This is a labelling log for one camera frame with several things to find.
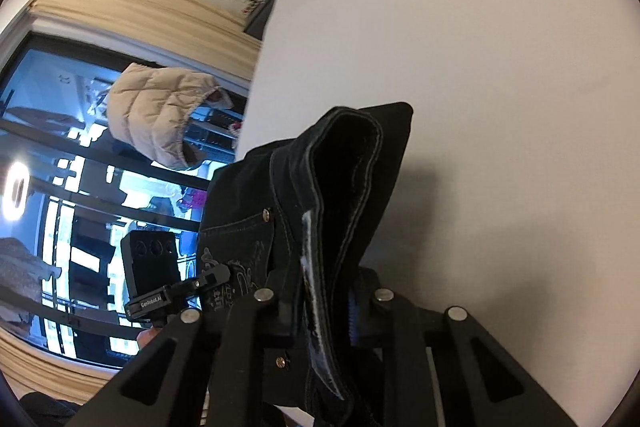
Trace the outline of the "black denim pants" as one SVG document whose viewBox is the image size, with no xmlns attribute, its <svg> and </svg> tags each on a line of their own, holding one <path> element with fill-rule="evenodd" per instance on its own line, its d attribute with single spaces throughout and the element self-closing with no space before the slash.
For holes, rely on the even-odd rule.
<svg viewBox="0 0 640 427">
<path fill-rule="evenodd" d="M 215 171 L 198 230 L 198 269 L 224 265 L 228 282 L 206 309 L 270 288 L 277 331 L 298 334 L 321 388 L 355 391 L 349 285 L 380 225 L 408 144 L 406 102 L 333 107 L 297 138 L 250 150 Z"/>
</svg>

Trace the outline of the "bed with white sheet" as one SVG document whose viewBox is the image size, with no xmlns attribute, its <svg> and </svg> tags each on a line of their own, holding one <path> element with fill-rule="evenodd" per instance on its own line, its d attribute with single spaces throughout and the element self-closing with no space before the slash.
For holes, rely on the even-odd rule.
<svg viewBox="0 0 640 427">
<path fill-rule="evenodd" d="M 395 101 L 412 131 L 367 265 L 602 425 L 639 368 L 638 0 L 277 0 L 239 149 Z"/>
</svg>

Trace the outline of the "dark grey nightstand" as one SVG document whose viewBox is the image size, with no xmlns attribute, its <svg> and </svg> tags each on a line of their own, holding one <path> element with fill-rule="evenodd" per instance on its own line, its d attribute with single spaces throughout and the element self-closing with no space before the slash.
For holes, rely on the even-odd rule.
<svg viewBox="0 0 640 427">
<path fill-rule="evenodd" d="M 265 29 L 276 0 L 246 0 L 243 13 L 245 17 L 244 32 L 262 41 Z"/>
</svg>

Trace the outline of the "beige curtain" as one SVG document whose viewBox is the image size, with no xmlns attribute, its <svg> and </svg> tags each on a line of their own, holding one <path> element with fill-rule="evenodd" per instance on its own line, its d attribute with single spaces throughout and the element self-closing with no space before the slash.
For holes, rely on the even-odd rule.
<svg viewBox="0 0 640 427">
<path fill-rule="evenodd" d="M 254 77 L 262 45 L 242 20 L 207 0 L 34 0 L 33 13 L 69 20 L 212 66 Z"/>
</svg>

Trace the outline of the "beige puffer jacket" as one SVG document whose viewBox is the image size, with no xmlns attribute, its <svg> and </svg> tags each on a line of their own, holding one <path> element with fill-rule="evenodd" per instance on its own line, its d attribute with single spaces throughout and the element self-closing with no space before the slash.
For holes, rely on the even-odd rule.
<svg viewBox="0 0 640 427">
<path fill-rule="evenodd" d="M 130 64 L 107 95 L 108 130 L 120 142 L 168 169 L 190 170 L 205 156 L 186 143 L 201 106 L 230 108 L 229 95 L 205 72 Z"/>
</svg>

